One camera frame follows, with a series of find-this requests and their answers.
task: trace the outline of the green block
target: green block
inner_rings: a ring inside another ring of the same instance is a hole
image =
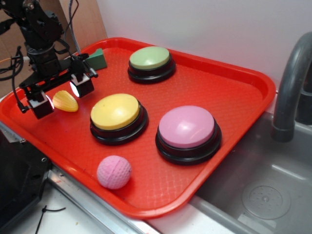
[[[107,67],[103,50],[101,48],[97,49],[93,54],[91,54],[86,61],[94,69],[99,70]]]

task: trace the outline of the pink ball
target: pink ball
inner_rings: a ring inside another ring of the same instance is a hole
[[[125,158],[108,156],[97,168],[97,179],[105,188],[120,189],[128,183],[131,171],[131,165]]]

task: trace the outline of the pink button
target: pink button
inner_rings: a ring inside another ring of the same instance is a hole
[[[215,120],[204,108],[180,106],[167,112],[159,123],[161,138],[169,145],[188,149],[205,143],[214,133]]]

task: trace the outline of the plastic tray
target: plastic tray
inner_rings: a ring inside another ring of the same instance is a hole
[[[107,68],[93,78],[95,91],[78,99],[79,110],[54,113],[37,120],[31,111],[22,114],[13,94],[0,103],[0,120],[35,145],[66,173],[125,215],[155,218],[188,202],[196,190],[224,159],[246,131],[264,112],[275,95],[274,83],[264,74],[249,69],[172,51],[175,74],[156,84],[138,84],[128,78],[130,55],[148,44],[123,38],[99,41],[83,52],[102,48]],[[72,93],[69,83],[59,90]],[[147,109],[149,126],[134,141],[121,146],[105,146],[90,133],[90,112],[102,98],[116,93],[135,96]],[[157,152],[158,123],[169,110],[181,105],[207,109],[222,130],[220,150],[207,162],[179,166]],[[109,155],[123,156],[133,173],[128,184],[108,190],[97,181],[97,167]]]

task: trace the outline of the large round button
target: large round button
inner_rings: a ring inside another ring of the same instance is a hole
[[[215,120],[205,109],[181,106],[167,112],[159,123],[162,139],[177,148],[192,148],[206,142],[214,133]]]
[[[167,161],[194,165],[210,159],[220,148],[221,139],[221,129],[207,110],[181,106],[160,120],[155,143]]]
[[[137,99],[129,94],[114,94],[100,100],[91,111],[94,125],[103,130],[116,130],[133,122],[139,113]]]
[[[121,145],[139,137],[148,125],[148,114],[129,94],[107,96],[91,110],[90,131],[105,145]]]
[[[166,48],[149,46],[135,51],[130,56],[130,64],[140,70],[158,68],[169,61],[170,54]]]

